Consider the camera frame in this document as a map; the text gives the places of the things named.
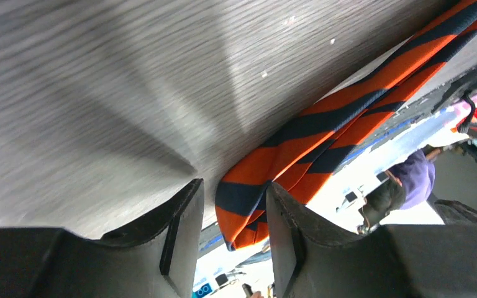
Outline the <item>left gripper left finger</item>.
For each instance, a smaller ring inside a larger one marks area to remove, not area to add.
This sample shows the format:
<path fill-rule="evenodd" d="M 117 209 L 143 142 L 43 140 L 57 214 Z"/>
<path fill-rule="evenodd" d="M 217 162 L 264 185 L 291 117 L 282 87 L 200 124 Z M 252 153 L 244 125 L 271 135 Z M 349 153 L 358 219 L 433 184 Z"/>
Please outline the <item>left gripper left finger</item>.
<path fill-rule="evenodd" d="M 0 228 L 0 297 L 191 297 L 204 210 L 194 179 L 97 240 L 64 228 Z"/>

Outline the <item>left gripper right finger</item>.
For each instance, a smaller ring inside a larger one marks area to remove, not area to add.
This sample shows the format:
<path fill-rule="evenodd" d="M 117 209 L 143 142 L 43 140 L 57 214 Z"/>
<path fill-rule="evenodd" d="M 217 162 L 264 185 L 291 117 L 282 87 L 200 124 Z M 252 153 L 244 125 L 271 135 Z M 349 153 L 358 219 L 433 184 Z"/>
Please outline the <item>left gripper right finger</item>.
<path fill-rule="evenodd" d="M 477 223 L 349 232 L 266 190 L 278 297 L 477 297 Z"/>

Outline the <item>orange navy striped tie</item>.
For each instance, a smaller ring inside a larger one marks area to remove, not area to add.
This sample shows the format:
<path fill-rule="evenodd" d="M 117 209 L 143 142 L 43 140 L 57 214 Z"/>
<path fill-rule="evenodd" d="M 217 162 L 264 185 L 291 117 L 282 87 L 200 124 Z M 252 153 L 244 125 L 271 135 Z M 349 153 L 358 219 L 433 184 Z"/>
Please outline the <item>orange navy striped tie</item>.
<path fill-rule="evenodd" d="M 229 251 L 268 235 L 266 189 L 280 184 L 308 203 L 350 152 L 477 35 L 477 1 L 460 1 L 419 30 L 370 74 L 304 109 L 233 166 L 216 190 Z"/>

